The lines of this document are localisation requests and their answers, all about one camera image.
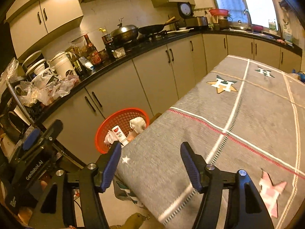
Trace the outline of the small white bottle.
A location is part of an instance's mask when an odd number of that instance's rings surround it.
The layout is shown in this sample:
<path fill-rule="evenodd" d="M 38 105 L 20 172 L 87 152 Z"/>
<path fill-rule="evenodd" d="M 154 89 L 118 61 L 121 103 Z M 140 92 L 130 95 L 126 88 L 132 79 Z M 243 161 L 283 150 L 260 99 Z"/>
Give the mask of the small white bottle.
<path fill-rule="evenodd" d="M 115 134 L 122 147 L 125 147 L 129 143 L 127 137 L 125 136 L 119 125 L 113 127 L 112 132 Z"/>

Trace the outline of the white tissue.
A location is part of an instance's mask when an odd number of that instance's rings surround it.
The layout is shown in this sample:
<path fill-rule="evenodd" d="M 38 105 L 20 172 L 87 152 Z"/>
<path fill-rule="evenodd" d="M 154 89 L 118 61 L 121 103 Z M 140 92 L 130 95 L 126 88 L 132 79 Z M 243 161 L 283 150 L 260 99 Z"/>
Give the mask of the white tissue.
<path fill-rule="evenodd" d="M 142 133 L 146 129 L 146 121 L 142 117 L 136 117 L 131 119 L 130 128 L 133 129 L 137 134 Z"/>

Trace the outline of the lower kitchen cabinets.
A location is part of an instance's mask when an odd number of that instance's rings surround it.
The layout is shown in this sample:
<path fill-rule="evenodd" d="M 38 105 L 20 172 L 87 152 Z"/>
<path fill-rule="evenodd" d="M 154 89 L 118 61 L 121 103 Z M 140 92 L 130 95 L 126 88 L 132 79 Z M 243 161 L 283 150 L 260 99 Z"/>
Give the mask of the lower kitchen cabinets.
<path fill-rule="evenodd" d="M 115 67 L 72 95 L 41 124 L 60 119 L 61 144 L 81 161 L 91 161 L 98 156 L 92 142 L 96 130 L 108 116 L 124 108 L 140 108 L 149 116 L 165 112 L 209 73 L 202 55 L 191 56 L 188 46 L 187 40 L 171 44 L 178 55 L 172 62 L 166 60 L 164 49 L 156 49 Z M 91 148 L 84 154 L 76 145 L 86 139 Z"/>

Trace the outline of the round kitchen scale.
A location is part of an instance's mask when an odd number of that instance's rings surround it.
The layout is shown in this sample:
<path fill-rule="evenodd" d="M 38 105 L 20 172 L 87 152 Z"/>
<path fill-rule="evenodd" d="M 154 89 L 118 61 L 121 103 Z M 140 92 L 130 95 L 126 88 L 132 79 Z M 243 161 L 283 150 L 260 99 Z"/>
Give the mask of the round kitchen scale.
<path fill-rule="evenodd" d="M 192 11 L 192 7 L 191 7 L 190 3 L 188 3 L 188 2 L 186 2 L 186 3 L 177 3 L 177 7 L 178 7 L 179 15 L 183 19 L 187 19 L 187 18 L 193 17 L 193 11 Z"/>

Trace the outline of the red plastic basket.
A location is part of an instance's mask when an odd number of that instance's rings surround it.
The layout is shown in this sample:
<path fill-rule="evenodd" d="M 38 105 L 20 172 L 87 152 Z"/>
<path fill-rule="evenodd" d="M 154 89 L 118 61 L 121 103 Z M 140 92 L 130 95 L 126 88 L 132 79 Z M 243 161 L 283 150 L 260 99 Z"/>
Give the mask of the red plastic basket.
<path fill-rule="evenodd" d="M 145 120 L 146 126 L 149 125 L 148 114 L 140 108 L 126 108 L 119 110 L 110 115 L 98 128 L 95 135 L 95 147 L 101 154 L 106 154 L 110 147 L 104 143 L 108 131 L 112 130 L 115 126 L 119 126 L 122 132 L 127 136 L 130 128 L 130 120 L 141 117 Z"/>

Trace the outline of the pile of plastic bags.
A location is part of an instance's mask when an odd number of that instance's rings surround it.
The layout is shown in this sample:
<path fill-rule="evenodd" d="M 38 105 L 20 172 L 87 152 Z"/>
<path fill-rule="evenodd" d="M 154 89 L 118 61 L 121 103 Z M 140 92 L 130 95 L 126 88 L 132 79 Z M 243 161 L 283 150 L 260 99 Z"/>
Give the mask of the pile of plastic bags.
<path fill-rule="evenodd" d="M 39 76 L 37 81 L 21 81 L 14 91 L 24 106 L 32 107 L 37 102 L 49 106 L 58 98 L 69 95 L 79 81 L 77 75 L 68 75 L 58 79 L 48 74 L 45 77 Z"/>

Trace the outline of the grey star tablecloth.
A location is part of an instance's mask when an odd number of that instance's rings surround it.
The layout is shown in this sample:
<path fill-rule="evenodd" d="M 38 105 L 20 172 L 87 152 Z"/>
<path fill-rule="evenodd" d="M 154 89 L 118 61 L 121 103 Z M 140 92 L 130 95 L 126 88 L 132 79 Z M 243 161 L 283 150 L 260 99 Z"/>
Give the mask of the grey star tablecloth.
<path fill-rule="evenodd" d="M 202 196 L 180 155 L 188 142 L 207 163 L 245 170 L 275 228 L 304 201 L 304 84 L 257 61 L 227 56 L 127 144 L 118 178 L 166 228 L 191 228 Z"/>

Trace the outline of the white electric kettle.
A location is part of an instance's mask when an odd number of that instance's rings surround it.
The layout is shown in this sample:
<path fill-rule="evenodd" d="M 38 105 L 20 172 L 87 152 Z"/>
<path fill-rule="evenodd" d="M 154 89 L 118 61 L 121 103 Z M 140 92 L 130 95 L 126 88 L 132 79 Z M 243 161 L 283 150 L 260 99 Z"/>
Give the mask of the white electric kettle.
<path fill-rule="evenodd" d="M 50 66 L 54 68 L 56 73 L 62 77 L 67 77 L 68 75 L 76 75 L 75 68 L 70 61 L 71 59 L 71 52 L 59 52 L 51 59 Z"/>

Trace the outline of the black countertop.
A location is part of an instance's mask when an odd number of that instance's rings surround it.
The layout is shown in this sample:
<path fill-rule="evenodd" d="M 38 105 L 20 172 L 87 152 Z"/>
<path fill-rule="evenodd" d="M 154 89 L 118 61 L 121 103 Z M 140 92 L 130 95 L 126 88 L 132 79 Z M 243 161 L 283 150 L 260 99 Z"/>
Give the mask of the black countertop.
<path fill-rule="evenodd" d="M 171 44 L 183 40 L 188 41 L 188 49 L 191 56 L 196 54 L 202 55 L 200 60 L 206 65 L 206 72 L 210 72 L 227 55 L 236 55 L 261 61 L 288 73 L 292 70 L 301 69 L 302 49 L 296 44 L 279 42 L 278 37 L 275 35 L 239 30 L 191 30 L 188 33 L 167 33 L 153 41 L 146 40 L 137 44 L 130 48 L 124 57 L 118 60 L 108 60 L 103 66 L 98 66 L 94 71 L 82 76 L 80 83 L 72 89 L 70 94 L 64 98 L 57 99 L 51 105 L 45 107 L 36 116 L 35 123 L 40 125 L 85 85 L 133 58 L 150 53 L 156 49 L 164 49 L 166 60 L 172 62 L 178 55 L 169 47 Z"/>

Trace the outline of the brown sauce bottle red label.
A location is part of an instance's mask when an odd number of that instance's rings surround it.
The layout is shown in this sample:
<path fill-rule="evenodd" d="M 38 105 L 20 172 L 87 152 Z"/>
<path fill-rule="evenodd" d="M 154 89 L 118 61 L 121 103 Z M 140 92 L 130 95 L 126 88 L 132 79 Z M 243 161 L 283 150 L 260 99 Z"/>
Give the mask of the brown sauce bottle red label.
<path fill-rule="evenodd" d="M 101 60 L 100 54 L 97 51 L 96 47 L 91 42 L 91 40 L 89 39 L 89 36 L 86 34 L 86 35 L 84 35 L 84 38 L 86 41 L 87 55 L 88 55 L 89 59 L 91 60 L 91 63 L 93 65 L 101 64 L 102 60 Z"/>

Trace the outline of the steel pot with lid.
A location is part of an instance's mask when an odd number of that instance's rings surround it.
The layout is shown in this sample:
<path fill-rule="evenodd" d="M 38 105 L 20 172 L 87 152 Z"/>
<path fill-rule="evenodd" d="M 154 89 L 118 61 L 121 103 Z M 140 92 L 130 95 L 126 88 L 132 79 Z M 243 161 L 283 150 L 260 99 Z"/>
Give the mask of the steel pot with lid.
<path fill-rule="evenodd" d="M 117 26 L 118 28 L 111 32 L 114 44 L 121 45 L 137 39 L 139 32 L 135 25 L 123 25 L 123 18 L 119 18 Z"/>

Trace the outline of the green detergent jug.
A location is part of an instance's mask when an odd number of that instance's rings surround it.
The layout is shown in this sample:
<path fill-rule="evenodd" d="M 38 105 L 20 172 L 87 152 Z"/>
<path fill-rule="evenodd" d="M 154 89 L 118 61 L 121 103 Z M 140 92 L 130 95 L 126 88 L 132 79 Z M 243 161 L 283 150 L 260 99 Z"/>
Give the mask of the green detergent jug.
<path fill-rule="evenodd" d="M 269 32 L 273 35 L 278 34 L 277 23 L 274 20 L 268 20 Z"/>

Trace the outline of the red colander bowl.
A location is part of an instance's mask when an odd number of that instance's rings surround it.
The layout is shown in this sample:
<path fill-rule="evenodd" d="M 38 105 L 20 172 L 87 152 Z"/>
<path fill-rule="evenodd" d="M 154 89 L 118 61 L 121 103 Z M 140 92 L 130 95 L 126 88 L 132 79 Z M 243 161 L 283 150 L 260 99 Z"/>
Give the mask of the red colander bowl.
<path fill-rule="evenodd" d="M 223 16 L 223 17 L 229 16 L 229 11 L 226 9 L 211 9 L 209 10 L 209 12 L 212 16 Z"/>

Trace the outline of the sink faucet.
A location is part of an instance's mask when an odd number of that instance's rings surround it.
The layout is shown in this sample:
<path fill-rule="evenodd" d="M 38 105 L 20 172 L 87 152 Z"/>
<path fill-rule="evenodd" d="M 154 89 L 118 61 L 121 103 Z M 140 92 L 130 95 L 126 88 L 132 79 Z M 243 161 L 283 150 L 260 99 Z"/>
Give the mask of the sink faucet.
<path fill-rule="evenodd" d="M 251 20 L 251 15 L 249 13 L 249 10 L 248 9 L 245 9 L 243 11 L 243 14 L 247 17 L 248 19 L 248 27 L 251 28 L 252 27 L 252 20 Z"/>

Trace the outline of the upper wall cabinets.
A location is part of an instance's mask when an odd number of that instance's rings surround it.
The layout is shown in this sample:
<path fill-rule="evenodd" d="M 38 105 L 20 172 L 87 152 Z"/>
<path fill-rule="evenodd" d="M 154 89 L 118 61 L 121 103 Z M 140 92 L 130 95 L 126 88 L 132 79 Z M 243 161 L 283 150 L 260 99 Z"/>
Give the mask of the upper wall cabinets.
<path fill-rule="evenodd" d="M 79 27 L 79 0 L 15 0 L 6 13 L 15 56 L 23 59 L 55 38 Z"/>

